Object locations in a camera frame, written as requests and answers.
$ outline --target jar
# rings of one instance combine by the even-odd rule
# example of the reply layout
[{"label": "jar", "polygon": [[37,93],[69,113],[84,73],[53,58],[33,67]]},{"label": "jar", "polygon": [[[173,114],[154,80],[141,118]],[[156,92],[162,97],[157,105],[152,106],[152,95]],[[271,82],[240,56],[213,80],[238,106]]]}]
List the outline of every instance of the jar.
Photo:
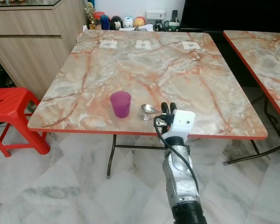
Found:
[{"label": "jar", "polygon": [[104,15],[104,12],[94,12],[93,18],[95,22],[96,29],[102,29],[101,27],[101,15]]}]

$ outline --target red lid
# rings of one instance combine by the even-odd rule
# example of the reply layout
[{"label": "red lid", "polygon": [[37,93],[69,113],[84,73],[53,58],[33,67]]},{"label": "red lid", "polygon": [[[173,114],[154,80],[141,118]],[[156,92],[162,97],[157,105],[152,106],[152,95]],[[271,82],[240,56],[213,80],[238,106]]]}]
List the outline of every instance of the red lid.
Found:
[{"label": "red lid", "polygon": [[101,15],[104,15],[105,13],[104,12],[94,12],[93,13],[93,17],[97,20],[100,20],[101,19]]}]

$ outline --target wall socket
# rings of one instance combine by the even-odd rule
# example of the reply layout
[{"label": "wall socket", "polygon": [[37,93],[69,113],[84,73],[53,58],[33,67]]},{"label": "wall socket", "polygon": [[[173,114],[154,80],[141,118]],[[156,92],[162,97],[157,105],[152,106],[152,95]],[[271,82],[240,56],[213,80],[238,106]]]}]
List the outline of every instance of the wall socket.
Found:
[{"label": "wall socket", "polygon": [[165,19],[165,10],[146,10],[146,18],[149,20],[164,20]]}]

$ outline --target wooden cabinet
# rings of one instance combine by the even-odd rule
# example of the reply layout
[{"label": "wooden cabinet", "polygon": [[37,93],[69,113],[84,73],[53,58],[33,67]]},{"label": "wooden cabinet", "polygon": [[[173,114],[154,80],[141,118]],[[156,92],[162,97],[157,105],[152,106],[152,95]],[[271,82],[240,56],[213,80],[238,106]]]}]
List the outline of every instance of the wooden cabinet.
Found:
[{"label": "wooden cabinet", "polygon": [[17,86],[43,97],[86,24],[83,8],[84,0],[0,7],[0,63]]}]

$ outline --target white paper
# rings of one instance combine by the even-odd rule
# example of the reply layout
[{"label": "white paper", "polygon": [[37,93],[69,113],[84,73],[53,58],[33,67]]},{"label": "white paper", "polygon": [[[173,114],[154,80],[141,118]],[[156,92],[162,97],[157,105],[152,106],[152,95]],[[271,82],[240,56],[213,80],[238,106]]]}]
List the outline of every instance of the white paper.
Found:
[{"label": "white paper", "polygon": [[151,49],[150,41],[137,40],[135,48]]},{"label": "white paper", "polygon": [[100,48],[113,48],[116,49],[117,41],[115,40],[102,40],[99,47]]},{"label": "white paper", "polygon": [[201,49],[199,44],[196,42],[190,42],[190,41],[183,41],[182,42],[183,48],[185,50],[190,50],[190,49]]}]

